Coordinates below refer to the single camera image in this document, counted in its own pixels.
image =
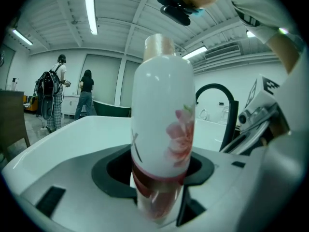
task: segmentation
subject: floor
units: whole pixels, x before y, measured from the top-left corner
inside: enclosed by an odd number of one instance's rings
[[[44,129],[44,127],[46,127],[47,125],[46,120],[44,120],[42,117],[36,117],[35,114],[31,113],[24,113],[24,115],[27,134],[31,145],[49,134],[47,129]],[[64,118],[62,118],[62,127],[72,123],[73,121],[74,116],[65,116]],[[22,139],[9,147],[9,153],[12,157],[15,157],[21,152],[23,152],[26,148],[27,146],[25,140]],[[4,168],[6,164],[7,160],[5,159],[3,162],[0,163],[0,170]]]

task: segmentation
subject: white ceiling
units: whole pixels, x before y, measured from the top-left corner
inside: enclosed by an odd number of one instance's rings
[[[28,37],[30,54],[70,48],[103,49],[142,58],[145,39],[154,33],[171,37],[182,55],[201,46],[214,51],[238,45],[240,55],[255,56],[269,48],[247,38],[229,0],[218,0],[184,27],[160,13],[157,0],[95,0],[98,35],[92,35],[84,0],[28,0],[18,30]],[[200,54],[190,61],[206,61]]]

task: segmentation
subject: bottle cap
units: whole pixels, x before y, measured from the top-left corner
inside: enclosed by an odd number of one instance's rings
[[[174,41],[159,33],[149,36],[145,41],[144,62],[162,55],[175,55]]]

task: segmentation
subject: bottle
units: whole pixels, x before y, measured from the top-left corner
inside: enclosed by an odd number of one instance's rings
[[[134,76],[131,155],[138,208],[152,220],[164,219],[177,200],[190,163],[194,122],[192,65],[175,55],[171,39],[150,36]]]

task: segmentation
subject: fluorescent light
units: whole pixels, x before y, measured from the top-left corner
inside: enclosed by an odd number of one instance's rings
[[[16,34],[19,38],[21,38],[24,42],[26,42],[29,45],[33,45],[33,43],[28,40],[24,35],[22,35],[20,32],[18,32],[16,29],[13,30],[13,33]]]
[[[193,52],[183,56],[183,59],[192,58],[192,57],[194,57],[194,56],[196,56],[196,55],[198,55],[198,54],[200,54],[202,52],[206,52],[206,51],[207,51],[207,48],[203,46],[203,47],[201,47],[201,48],[199,48],[199,49],[197,49],[197,50],[195,50],[195,51],[193,51]]]
[[[283,33],[283,34],[289,33],[288,30],[283,29],[283,28],[279,28],[279,31],[280,31],[281,33]]]
[[[250,31],[247,31],[247,36],[248,36],[248,38],[255,37],[255,35],[253,33],[251,33]]]
[[[98,29],[97,29],[96,13],[95,13],[95,0],[85,0],[85,2],[86,2],[86,9],[91,33],[97,35]]]

